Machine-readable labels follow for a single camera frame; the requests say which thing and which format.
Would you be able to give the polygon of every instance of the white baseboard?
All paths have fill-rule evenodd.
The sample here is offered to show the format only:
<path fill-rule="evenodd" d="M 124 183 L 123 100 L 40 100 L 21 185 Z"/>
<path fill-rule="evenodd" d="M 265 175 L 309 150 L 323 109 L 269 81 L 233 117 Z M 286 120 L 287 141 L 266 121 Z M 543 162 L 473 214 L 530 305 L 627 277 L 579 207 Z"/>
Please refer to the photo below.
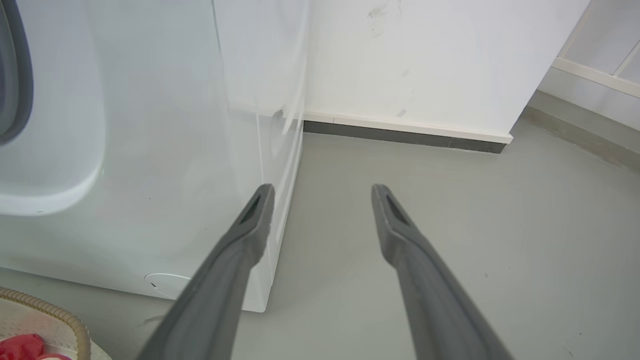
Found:
<path fill-rule="evenodd" d="M 511 141 L 513 140 L 513 136 L 511 136 L 511 134 L 509 133 L 483 133 L 479 131 L 467 131 L 464 129 L 431 126 L 429 124 L 422 124 L 419 122 L 400 122 L 397 118 L 372 119 L 366 117 L 354 117 L 352 115 L 306 112 L 303 116 L 303 120 L 327 122 L 330 124 L 349 126 L 371 127 L 373 129 L 404 131 L 407 133 L 450 136 L 453 138 L 480 140 L 486 142 L 511 143 Z"/>

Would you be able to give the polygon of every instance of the dark gray baseboard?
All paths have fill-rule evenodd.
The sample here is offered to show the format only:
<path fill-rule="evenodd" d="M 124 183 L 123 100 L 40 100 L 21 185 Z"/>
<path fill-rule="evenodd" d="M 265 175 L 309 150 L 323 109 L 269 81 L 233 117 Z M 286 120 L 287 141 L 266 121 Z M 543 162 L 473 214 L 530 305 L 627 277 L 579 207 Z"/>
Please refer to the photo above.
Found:
<path fill-rule="evenodd" d="M 349 126 L 308 120 L 305 120 L 304 122 L 304 131 L 307 133 L 340 135 L 352 138 L 448 147 L 451 149 L 490 152 L 493 154 L 500 154 L 506 145 L 504 143 L 453 138 L 450 136 L 407 133 L 404 131 L 373 129 L 371 127 Z"/>
<path fill-rule="evenodd" d="M 617 167 L 640 172 L 640 131 L 549 94 L 536 92 L 520 119 Z"/>

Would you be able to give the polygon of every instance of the white washing machine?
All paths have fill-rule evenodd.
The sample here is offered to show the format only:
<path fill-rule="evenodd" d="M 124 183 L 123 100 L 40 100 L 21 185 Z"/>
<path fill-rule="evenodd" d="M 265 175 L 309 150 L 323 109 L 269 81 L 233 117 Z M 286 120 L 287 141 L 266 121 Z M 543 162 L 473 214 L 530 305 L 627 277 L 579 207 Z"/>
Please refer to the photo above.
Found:
<path fill-rule="evenodd" d="M 271 183 L 243 303 L 264 311 L 300 160 L 308 0 L 14 1 L 0 30 L 24 64 L 18 9 L 33 97 L 3 61 L 3 102 L 22 77 L 13 102 L 31 107 L 24 128 L 6 120 L 24 111 L 0 121 L 0 266 L 172 299 Z"/>

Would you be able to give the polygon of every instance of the red cloth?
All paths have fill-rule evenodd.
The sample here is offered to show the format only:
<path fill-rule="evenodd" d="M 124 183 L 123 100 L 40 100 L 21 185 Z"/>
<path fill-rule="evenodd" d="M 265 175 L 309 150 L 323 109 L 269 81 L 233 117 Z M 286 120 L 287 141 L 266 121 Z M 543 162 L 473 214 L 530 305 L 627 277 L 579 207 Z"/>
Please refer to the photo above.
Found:
<path fill-rule="evenodd" d="M 36 334 L 18 335 L 0 341 L 0 360 L 70 360 L 60 354 L 45 354 L 44 341 Z"/>
<path fill-rule="evenodd" d="M 71 360 L 68 357 L 60 354 L 44 354 L 38 357 L 36 360 L 45 360 L 45 359 L 60 359 L 60 360 Z"/>

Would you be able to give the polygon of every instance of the gray floor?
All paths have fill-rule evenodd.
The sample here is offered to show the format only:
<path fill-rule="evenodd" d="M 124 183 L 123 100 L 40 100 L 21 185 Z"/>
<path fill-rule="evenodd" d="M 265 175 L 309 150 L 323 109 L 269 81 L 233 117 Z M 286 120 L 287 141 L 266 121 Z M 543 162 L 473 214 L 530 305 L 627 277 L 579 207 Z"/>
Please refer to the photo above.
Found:
<path fill-rule="evenodd" d="M 640 358 L 640 175 L 526 122 L 501 155 L 305 134 L 264 314 L 234 359 L 411 359 L 370 187 L 384 183 L 517 359 Z M 0 271 L 133 359 L 170 302 Z"/>

